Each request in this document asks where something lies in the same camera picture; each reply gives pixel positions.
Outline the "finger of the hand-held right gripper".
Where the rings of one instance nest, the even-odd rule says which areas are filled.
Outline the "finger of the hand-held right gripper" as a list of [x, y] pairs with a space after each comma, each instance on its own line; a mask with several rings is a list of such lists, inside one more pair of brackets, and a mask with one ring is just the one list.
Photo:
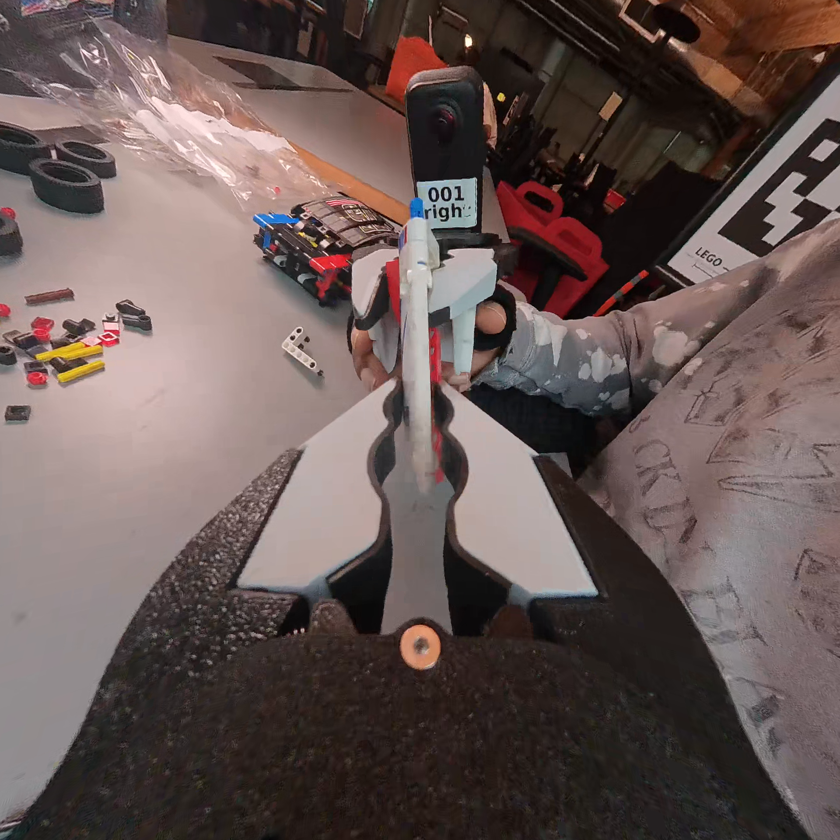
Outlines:
[[488, 299], [497, 285], [493, 248], [453, 248], [432, 272], [428, 324], [444, 325]]
[[365, 333], [385, 371], [399, 371], [402, 339], [397, 248], [364, 247], [352, 257], [352, 339]]

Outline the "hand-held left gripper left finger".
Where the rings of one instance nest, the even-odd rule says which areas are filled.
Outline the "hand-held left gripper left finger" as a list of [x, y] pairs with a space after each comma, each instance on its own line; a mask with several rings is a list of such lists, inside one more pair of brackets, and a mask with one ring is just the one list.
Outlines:
[[392, 572], [383, 482], [403, 389], [389, 381], [309, 438], [236, 580], [317, 601], [383, 601]]

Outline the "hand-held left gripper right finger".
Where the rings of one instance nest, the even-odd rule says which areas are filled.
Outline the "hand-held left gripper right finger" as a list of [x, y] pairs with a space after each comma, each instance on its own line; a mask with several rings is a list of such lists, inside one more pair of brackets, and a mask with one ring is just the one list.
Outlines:
[[453, 548], [515, 602], [598, 595], [537, 465], [537, 453], [442, 383], [436, 390], [439, 461], [453, 488]]

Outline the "red and white toy panel assembly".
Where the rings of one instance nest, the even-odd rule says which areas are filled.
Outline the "red and white toy panel assembly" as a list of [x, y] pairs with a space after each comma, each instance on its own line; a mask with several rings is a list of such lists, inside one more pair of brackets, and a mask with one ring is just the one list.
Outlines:
[[410, 203], [409, 218], [398, 248], [403, 421], [416, 485], [418, 491], [426, 495], [435, 487], [437, 471], [428, 318], [434, 272], [440, 267], [440, 257], [438, 242], [429, 227], [424, 201], [420, 197]]

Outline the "person's right forearm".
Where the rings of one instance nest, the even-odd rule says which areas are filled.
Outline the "person's right forearm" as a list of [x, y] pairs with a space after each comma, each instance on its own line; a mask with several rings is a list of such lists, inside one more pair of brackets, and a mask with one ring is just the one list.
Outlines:
[[472, 381], [544, 396], [590, 417], [624, 415], [649, 403], [754, 302], [748, 267], [627, 311], [561, 320], [515, 301], [510, 339], [479, 364]]

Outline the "grey desk with wooden edge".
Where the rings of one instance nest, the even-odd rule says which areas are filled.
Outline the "grey desk with wooden edge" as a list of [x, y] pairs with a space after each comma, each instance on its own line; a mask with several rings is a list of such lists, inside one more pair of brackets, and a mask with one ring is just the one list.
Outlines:
[[177, 36], [169, 47], [236, 89], [331, 188], [407, 220], [414, 185], [398, 112], [320, 66]]

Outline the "person's right hand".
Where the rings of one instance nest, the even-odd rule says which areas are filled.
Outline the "person's right hand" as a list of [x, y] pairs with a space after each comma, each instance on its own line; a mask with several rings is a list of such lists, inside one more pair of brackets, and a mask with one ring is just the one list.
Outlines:
[[[494, 301], [482, 302], [476, 310], [476, 327], [488, 334], [497, 334], [507, 326], [507, 314], [500, 303]], [[358, 378], [365, 388], [372, 392], [388, 380], [402, 376], [402, 363], [395, 363], [393, 371], [389, 372], [375, 355], [374, 342], [367, 331], [352, 328], [350, 332], [352, 363]], [[465, 393], [472, 382], [487, 366], [498, 357], [500, 348], [475, 351], [472, 357], [470, 373], [457, 374], [452, 364], [442, 365], [442, 377], [452, 388]]]

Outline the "orange chair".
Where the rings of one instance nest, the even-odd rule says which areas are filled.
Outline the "orange chair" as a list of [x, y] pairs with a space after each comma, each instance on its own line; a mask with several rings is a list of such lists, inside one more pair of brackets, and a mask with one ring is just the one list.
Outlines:
[[385, 84], [385, 95], [403, 101], [409, 81], [427, 70], [447, 69], [432, 45], [423, 37], [401, 36], [395, 45], [391, 69]]

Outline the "white angled toy beam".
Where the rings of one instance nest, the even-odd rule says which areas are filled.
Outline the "white angled toy beam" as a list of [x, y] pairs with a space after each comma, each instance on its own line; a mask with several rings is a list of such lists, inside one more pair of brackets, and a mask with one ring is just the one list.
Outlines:
[[283, 340], [281, 348], [286, 356], [297, 362], [310, 375], [319, 379], [324, 377], [321, 365], [310, 353], [310, 337], [303, 327], [294, 328]]

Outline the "red plastic stool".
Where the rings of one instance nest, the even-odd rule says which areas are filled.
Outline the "red plastic stool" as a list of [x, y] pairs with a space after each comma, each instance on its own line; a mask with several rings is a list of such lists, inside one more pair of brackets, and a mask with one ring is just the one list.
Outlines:
[[562, 197], [541, 183], [530, 181], [514, 187], [501, 181], [496, 192], [508, 228], [547, 227], [563, 215]]
[[508, 226], [518, 264], [508, 279], [536, 309], [567, 318], [606, 273], [602, 241], [577, 219]]

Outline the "orange striped pole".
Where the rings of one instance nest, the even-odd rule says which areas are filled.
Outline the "orange striped pole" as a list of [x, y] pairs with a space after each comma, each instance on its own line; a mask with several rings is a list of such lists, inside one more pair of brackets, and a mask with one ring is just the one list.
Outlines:
[[619, 303], [625, 301], [627, 296], [645, 279], [649, 276], [648, 270], [640, 271], [633, 279], [629, 280], [618, 291], [614, 292], [595, 312], [593, 317], [602, 317], [609, 311], [618, 306]]

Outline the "person's grey patterned sweatshirt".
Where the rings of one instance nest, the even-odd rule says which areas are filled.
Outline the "person's grey patterned sweatshirt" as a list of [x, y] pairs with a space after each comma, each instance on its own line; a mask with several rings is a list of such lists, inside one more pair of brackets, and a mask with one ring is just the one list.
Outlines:
[[812, 838], [838, 838], [838, 221], [571, 328], [632, 421], [581, 481], [656, 563]]

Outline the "clear plastic bags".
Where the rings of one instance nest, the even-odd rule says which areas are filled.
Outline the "clear plastic bags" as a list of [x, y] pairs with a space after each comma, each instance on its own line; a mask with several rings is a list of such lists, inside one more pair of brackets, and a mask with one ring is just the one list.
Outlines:
[[169, 47], [88, 19], [28, 34], [10, 70], [40, 96], [144, 161], [212, 178], [245, 211], [335, 194], [228, 84]]

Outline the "pile of small toy pieces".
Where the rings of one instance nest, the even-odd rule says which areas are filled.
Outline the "pile of small toy pieces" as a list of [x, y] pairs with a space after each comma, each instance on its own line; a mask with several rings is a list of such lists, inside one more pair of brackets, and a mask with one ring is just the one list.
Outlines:
[[26, 424], [32, 399], [51, 384], [66, 389], [103, 374], [107, 354], [128, 337], [151, 336], [151, 315], [133, 300], [117, 301], [100, 318], [58, 318], [40, 313], [20, 329], [9, 327], [14, 312], [2, 303], [2, 422]]

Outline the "black and white marker board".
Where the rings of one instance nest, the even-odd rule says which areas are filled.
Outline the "black and white marker board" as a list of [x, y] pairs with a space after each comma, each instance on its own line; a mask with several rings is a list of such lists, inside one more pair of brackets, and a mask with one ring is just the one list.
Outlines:
[[826, 67], [660, 258], [672, 287], [706, 282], [838, 219], [839, 76]]

